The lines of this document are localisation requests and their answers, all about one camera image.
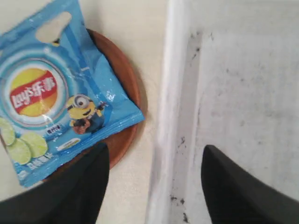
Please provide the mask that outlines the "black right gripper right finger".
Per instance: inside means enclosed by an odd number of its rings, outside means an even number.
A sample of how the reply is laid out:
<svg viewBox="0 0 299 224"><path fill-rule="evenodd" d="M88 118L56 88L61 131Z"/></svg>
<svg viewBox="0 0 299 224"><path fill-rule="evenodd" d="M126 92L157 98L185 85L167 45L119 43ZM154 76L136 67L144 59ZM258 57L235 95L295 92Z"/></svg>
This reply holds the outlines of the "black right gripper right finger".
<svg viewBox="0 0 299 224"><path fill-rule="evenodd" d="M249 174L221 150L206 145L201 184L213 224L297 224L299 202Z"/></svg>

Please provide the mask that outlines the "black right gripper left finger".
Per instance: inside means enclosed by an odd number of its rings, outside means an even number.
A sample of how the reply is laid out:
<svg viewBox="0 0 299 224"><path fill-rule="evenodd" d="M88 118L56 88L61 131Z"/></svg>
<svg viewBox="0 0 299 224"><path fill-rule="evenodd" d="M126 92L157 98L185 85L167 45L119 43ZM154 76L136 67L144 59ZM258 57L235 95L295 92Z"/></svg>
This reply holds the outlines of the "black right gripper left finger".
<svg viewBox="0 0 299 224"><path fill-rule="evenodd" d="M99 143L68 169L0 203L2 224L94 224L109 179L109 150Z"/></svg>

